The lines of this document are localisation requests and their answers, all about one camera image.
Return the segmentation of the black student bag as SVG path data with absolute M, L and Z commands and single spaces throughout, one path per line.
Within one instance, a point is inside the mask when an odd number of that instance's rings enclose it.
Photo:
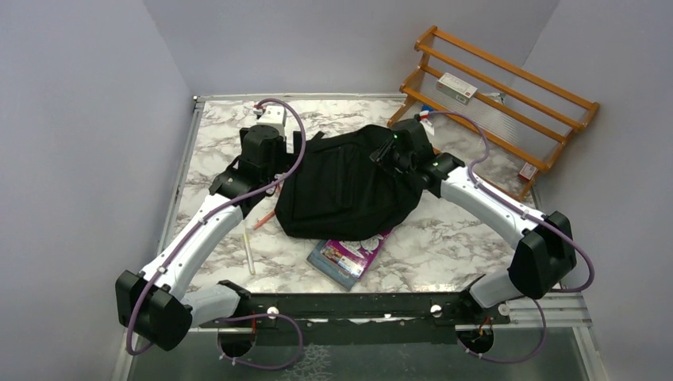
M 283 182 L 275 216 L 293 238 L 361 241 L 401 224 L 423 188 L 409 175 L 393 175 L 370 155 L 392 130 L 365 125 L 306 143 L 298 169 Z

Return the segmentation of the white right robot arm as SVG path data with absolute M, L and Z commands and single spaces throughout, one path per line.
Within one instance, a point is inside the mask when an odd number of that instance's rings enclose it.
M 529 208 L 478 177 L 447 152 L 436 153 L 417 118 L 395 123 L 392 136 L 370 156 L 381 168 L 413 179 L 493 229 L 514 250 L 506 270 L 471 283 L 458 301 L 462 319 L 476 323 L 511 299 L 545 296 L 577 264 L 571 225 L 560 212 Z

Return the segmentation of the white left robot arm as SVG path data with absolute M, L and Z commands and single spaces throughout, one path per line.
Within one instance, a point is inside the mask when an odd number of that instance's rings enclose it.
M 209 193 L 179 235 L 139 272 L 123 271 L 115 283 L 119 322 L 126 327 L 126 350 L 133 336 L 170 351 L 189 329 L 222 318 L 229 325 L 248 319 L 249 304 L 229 286 L 187 290 L 211 252 L 274 188 L 290 177 L 306 150 L 306 129 L 293 133 L 294 152 L 270 125 L 240 130 L 240 155 L 215 177 Z

